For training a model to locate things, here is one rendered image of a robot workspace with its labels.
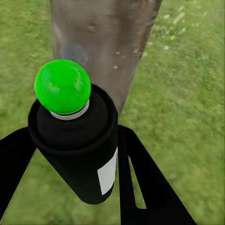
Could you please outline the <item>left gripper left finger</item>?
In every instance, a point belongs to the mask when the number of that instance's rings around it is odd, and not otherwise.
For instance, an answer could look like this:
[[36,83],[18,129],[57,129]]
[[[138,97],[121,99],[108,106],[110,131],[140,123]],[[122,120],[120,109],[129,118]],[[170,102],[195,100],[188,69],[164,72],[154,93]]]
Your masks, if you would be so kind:
[[0,220],[36,150],[28,127],[0,140]]

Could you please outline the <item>pesticide atomizer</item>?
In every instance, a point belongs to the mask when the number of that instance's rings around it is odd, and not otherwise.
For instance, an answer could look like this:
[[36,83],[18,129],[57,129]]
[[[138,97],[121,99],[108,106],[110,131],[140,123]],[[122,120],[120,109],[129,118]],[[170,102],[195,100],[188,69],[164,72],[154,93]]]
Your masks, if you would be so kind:
[[28,114],[30,138],[83,202],[111,195],[118,159],[118,116],[112,98],[91,84],[80,45],[60,51],[35,79],[36,101]]

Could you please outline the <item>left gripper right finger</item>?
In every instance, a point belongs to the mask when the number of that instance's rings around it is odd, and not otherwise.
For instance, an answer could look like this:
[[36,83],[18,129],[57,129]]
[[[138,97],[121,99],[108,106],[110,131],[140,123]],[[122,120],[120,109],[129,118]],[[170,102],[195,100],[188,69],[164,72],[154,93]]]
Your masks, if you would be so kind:
[[[196,225],[167,179],[132,129],[118,135],[120,225]],[[146,209],[136,207],[130,157]]]

